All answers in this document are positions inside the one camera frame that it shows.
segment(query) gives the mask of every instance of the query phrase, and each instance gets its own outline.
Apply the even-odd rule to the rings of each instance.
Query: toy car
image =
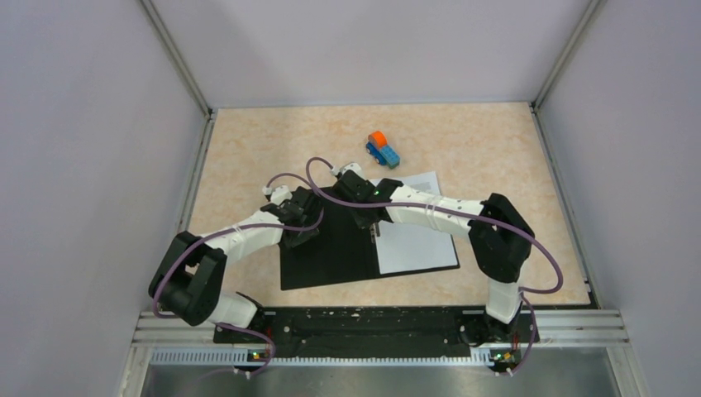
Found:
[[[395,168],[399,165],[399,155],[387,144],[387,138],[380,131],[375,131],[368,135],[368,143],[365,144],[365,149],[379,165],[387,165],[389,168]]]

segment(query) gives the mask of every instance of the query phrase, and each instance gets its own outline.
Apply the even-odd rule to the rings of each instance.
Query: wooden table surface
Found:
[[[365,152],[366,137],[375,130],[382,131],[401,156],[398,168],[380,167]],[[304,175],[313,155],[337,166],[357,161],[367,178],[435,170],[441,193],[456,199],[506,195],[565,275],[560,292],[532,295],[532,302],[589,303],[526,103],[222,109],[189,230],[214,232],[248,218],[266,203],[260,189],[272,175]],[[323,165],[314,166],[313,175],[320,186],[334,182]],[[298,186],[295,179],[281,183]],[[282,291],[279,248],[272,246],[230,264],[223,289],[240,291],[266,306],[484,304],[487,279],[470,244],[456,238],[455,247],[458,270]],[[521,280],[536,288],[556,282],[550,264],[535,248]]]

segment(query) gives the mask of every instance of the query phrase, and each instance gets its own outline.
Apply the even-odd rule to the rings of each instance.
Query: white paper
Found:
[[[401,180],[417,190],[441,193],[435,171],[393,179]],[[375,241],[381,275],[458,264],[451,235],[428,227],[380,222],[379,237]]]

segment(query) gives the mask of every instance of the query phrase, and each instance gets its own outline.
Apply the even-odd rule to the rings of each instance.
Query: tabletop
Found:
[[[382,131],[401,156],[390,170],[365,152],[367,136]],[[248,218],[266,204],[268,179],[288,171],[304,175],[309,157],[336,166],[358,162],[368,179],[436,171],[441,194],[509,198],[536,238],[557,259],[561,291],[529,296],[534,304],[588,304],[584,278],[527,103],[402,104],[298,108],[221,109],[195,199],[190,232],[214,232]],[[312,168],[320,186],[334,179]],[[295,179],[282,179],[294,189]],[[240,291],[264,306],[478,305],[487,299],[487,278],[470,244],[455,239],[460,268],[417,275],[282,291],[279,248],[257,251],[229,264],[222,289]],[[537,250],[522,268],[522,285],[556,283]]]

